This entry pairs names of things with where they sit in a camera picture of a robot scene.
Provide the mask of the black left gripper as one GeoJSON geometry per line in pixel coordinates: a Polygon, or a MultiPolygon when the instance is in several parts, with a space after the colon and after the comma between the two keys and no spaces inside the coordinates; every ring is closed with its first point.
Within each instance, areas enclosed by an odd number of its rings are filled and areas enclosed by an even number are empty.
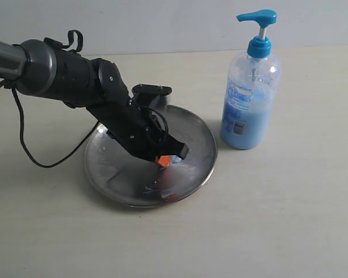
{"type": "Polygon", "coordinates": [[[135,105],[103,101],[87,106],[86,110],[107,129],[109,137],[136,158],[166,168],[171,163],[170,155],[185,159],[189,153],[189,147],[171,135],[162,144],[162,129],[135,105]]]}

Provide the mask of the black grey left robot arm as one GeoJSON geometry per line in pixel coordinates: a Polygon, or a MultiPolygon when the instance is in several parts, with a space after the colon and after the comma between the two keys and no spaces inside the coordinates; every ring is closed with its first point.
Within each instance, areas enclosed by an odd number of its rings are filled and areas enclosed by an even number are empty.
{"type": "Polygon", "coordinates": [[[69,30],[67,36],[68,44],[51,38],[0,42],[0,88],[10,89],[14,97],[24,94],[85,108],[136,158],[155,163],[173,155],[184,159],[188,146],[169,134],[158,111],[172,89],[146,84],[128,89],[116,64],[81,56],[80,31],[69,30]]]}

